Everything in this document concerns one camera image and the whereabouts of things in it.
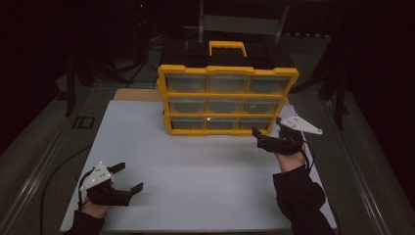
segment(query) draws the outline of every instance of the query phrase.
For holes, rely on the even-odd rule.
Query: plastic drawer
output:
[[[235,129],[237,118],[207,117],[207,129]]]
[[[289,76],[253,76],[249,93],[281,94],[290,80]]]
[[[208,92],[244,93],[248,76],[243,74],[212,74],[209,79]]]
[[[266,129],[271,122],[271,118],[266,117],[244,117],[239,121],[240,129],[252,129],[255,126],[258,129]]]
[[[203,129],[204,119],[202,117],[172,117],[172,129]]]
[[[207,112],[217,114],[235,114],[241,111],[244,99],[207,98]]]
[[[205,74],[169,73],[165,75],[167,90],[175,92],[206,92]]]
[[[246,99],[244,113],[246,114],[275,114],[280,99]]]
[[[172,114],[201,114],[205,110],[205,98],[168,98]]]

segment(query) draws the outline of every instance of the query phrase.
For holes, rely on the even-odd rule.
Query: white surface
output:
[[[295,114],[283,109],[281,118]],[[111,101],[82,175],[98,162],[126,168],[112,176],[117,190],[144,182],[129,207],[112,207],[104,231],[209,232],[290,228],[276,203],[276,158],[254,137],[170,136],[161,102]],[[314,181],[321,183],[315,167]],[[61,230],[70,229],[77,189]],[[322,208],[336,227],[328,205]]]

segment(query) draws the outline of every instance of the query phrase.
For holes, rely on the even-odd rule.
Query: carrying handle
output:
[[[247,51],[243,42],[239,41],[210,41],[208,43],[208,52],[211,55],[212,48],[229,48],[229,49],[241,49],[244,57],[247,57]]]

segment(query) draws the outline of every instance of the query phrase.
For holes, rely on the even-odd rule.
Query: black stand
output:
[[[355,35],[352,34],[352,25],[350,18],[344,18],[318,63],[311,79],[290,90],[290,93],[295,94],[319,81],[324,81],[318,93],[321,100],[330,100],[337,91],[335,122],[341,130],[343,130],[342,116],[348,64],[354,53],[356,43],[353,40],[355,39]]]
[[[67,100],[67,112],[65,114],[68,117],[73,111],[76,103],[75,94],[75,75],[80,79],[80,82],[84,86],[92,86],[94,84],[94,77],[91,73],[91,69],[105,74],[107,77],[117,81],[118,83],[129,84],[131,81],[124,79],[118,75],[115,71],[110,70],[99,63],[95,62],[90,57],[79,53],[77,50],[71,48],[67,57],[67,87],[68,91],[64,94]]]

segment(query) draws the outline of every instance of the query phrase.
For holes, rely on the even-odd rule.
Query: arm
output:
[[[292,223],[293,233],[335,234],[320,211],[326,201],[323,189],[311,181],[302,153],[274,155],[282,171],[273,175],[277,203],[283,215]]]
[[[110,206],[98,206],[88,199],[80,211],[73,215],[72,228],[65,235],[98,235],[105,223],[105,215]]]

